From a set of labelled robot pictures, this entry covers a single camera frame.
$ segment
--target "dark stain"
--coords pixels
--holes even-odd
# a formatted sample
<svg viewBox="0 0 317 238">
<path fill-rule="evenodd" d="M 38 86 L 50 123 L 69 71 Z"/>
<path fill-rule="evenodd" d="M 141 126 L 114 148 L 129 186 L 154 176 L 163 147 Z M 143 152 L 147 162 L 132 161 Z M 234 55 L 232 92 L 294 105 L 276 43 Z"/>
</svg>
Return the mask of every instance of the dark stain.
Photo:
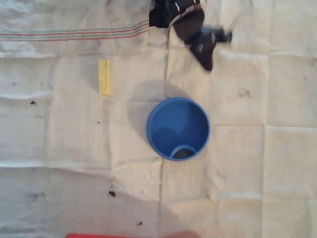
<svg viewBox="0 0 317 238">
<path fill-rule="evenodd" d="M 38 200 L 39 197 L 45 197 L 46 194 L 44 192 L 41 193 L 27 193 L 26 196 L 31 199 L 33 202 L 36 202 Z"/>
<path fill-rule="evenodd" d="M 246 97 L 246 98 L 252 98 L 251 93 L 250 93 L 250 91 L 249 91 L 248 89 L 242 89 L 242 90 L 240 90 L 240 91 L 238 92 L 238 96 L 239 96 L 240 98 L 244 98 L 244 97 Z"/>
<path fill-rule="evenodd" d="M 116 196 L 114 191 L 109 191 L 108 195 L 111 196 L 111 197 L 115 197 Z"/>
<path fill-rule="evenodd" d="M 220 171 L 219 171 L 219 170 L 217 170 L 217 169 L 216 169 L 216 173 L 217 173 L 217 175 L 219 176 L 219 178 L 224 179 L 223 174 L 222 174 L 222 173 L 220 173 Z"/>
</svg>

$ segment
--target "red stripe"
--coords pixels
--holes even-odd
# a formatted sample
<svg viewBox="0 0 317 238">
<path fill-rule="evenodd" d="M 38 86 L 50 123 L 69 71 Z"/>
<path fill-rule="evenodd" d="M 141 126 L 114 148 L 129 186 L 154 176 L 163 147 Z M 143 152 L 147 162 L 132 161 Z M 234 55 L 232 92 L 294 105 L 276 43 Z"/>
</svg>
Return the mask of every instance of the red stripe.
<svg viewBox="0 0 317 238">
<path fill-rule="evenodd" d="M 145 31 L 141 31 L 138 32 L 134 35 L 130 35 L 130 36 L 114 36 L 114 37 L 98 37 L 98 38 L 70 38 L 70 39 L 37 39 L 37 40 L 28 40 L 28 39 L 0 39 L 0 41 L 15 41 L 15 42 L 19 42 L 19 41 L 24 41 L 24 42 L 30 42 L 30 41 L 73 41 L 73 40 L 102 40 L 102 39 L 124 39 L 124 38 L 131 38 L 134 36 L 138 36 L 141 35 L 142 33 L 147 32 L 148 30 Z"/>
<path fill-rule="evenodd" d="M 137 26 L 128 30 L 120 30 L 120 31 L 91 31 L 91 32 L 67 32 L 67 33 L 36 33 L 36 34 L 21 34 L 21 33 L 0 33 L 0 36 L 53 36 L 53 35 L 84 35 L 84 34 L 106 34 L 106 33 L 122 33 L 135 31 L 143 26 L 148 25 L 148 23 L 144 23 L 140 26 Z"/>
</svg>

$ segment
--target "bowl rim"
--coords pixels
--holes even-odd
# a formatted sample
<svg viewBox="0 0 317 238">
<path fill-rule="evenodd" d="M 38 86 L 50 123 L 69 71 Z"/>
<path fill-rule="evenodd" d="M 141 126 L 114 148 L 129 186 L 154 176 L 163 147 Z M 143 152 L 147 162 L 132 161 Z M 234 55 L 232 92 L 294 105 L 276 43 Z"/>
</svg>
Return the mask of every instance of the bowl rim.
<svg viewBox="0 0 317 238">
<path fill-rule="evenodd" d="M 175 159 L 175 158 L 172 158 L 172 157 L 168 157 L 166 155 L 164 155 L 162 152 L 160 152 L 156 146 L 153 144 L 153 141 L 150 137 L 150 125 L 152 124 L 152 120 L 154 118 L 154 115 L 156 112 L 158 112 L 160 110 L 160 108 L 162 108 L 163 106 L 165 106 L 166 104 L 170 103 L 170 102 L 175 102 L 175 101 L 187 101 L 187 102 L 190 102 L 190 103 L 193 103 L 195 106 L 197 106 L 204 114 L 205 118 L 207 119 L 207 124 L 208 124 L 208 133 L 207 133 L 207 138 L 206 138 L 206 141 L 205 143 L 203 144 L 203 146 L 200 148 L 200 150 L 198 150 L 196 152 L 196 154 L 190 156 L 190 157 L 187 157 L 187 158 L 184 158 L 184 159 Z M 194 100 L 190 99 L 190 98 L 186 98 L 186 97 L 170 97 L 170 98 L 167 98 L 163 101 L 161 101 L 159 104 L 157 104 L 151 111 L 149 117 L 148 117 L 148 121 L 147 121 L 147 127 L 146 127 L 146 133 L 147 133 L 147 138 L 148 138 L 148 141 L 151 145 L 151 147 L 163 158 L 166 158 L 168 160 L 173 160 L 173 161 L 186 161 L 186 160 L 190 160 L 194 157 L 196 157 L 198 154 L 200 154 L 204 148 L 206 147 L 208 141 L 209 141 L 209 137 L 210 137 L 210 120 L 209 120 L 209 117 L 206 113 L 206 111 L 203 109 L 202 106 L 200 106 L 198 103 L 196 103 Z"/>
</svg>

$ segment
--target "black object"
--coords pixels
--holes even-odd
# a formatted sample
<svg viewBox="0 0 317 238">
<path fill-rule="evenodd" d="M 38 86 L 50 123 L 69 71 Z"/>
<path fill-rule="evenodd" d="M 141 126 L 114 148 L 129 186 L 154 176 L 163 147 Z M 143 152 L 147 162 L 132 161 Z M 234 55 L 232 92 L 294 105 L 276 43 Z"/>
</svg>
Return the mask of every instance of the black object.
<svg viewBox="0 0 317 238">
<path fill-rule="evenodd" d="M 168 28 L 172 23 L 177 36 L 187 45 L 202 67 L 212 71 L 212 53 L 217 43 L 230 43 L 232 32 L 203 27 L 204 11 L 200 0 L 154 0 L 150 26 Z"/>
</svg>

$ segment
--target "dirt spot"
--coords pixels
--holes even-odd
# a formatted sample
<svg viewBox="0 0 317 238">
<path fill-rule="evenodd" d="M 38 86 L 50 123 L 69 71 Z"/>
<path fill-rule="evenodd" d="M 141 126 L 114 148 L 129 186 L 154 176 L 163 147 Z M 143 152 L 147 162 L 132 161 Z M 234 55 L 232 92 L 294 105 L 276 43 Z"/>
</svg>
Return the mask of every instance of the dirt spot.
<svg viewBox="0 0 317 238">
<path fill-rule="evenodd" d="M 28 202 L 30 201 L 36 202 L 38 198 L 45 197 L 46 194 L 44 192 L 41 192 L 41 193 L 33 192 L 33 193 L 27 193 L 26 196 L 28 197 Z"/>
<path fill-rule="evenodd" d="M 115 197 L 116 196 L 114 191 L 109 191 L 108 195 L 111 196 L 111 197 Z"/>
<path fill-rule="evenodd" d="M 250 91 L 248 90 L 248 89 L 241 89 L 239 92 L 238 92 L 238 96 L 240 97 L 240 98 L 252 98 L 252 96 L 251 96 L 251 93 L 250 93 Z"/>
</svg>

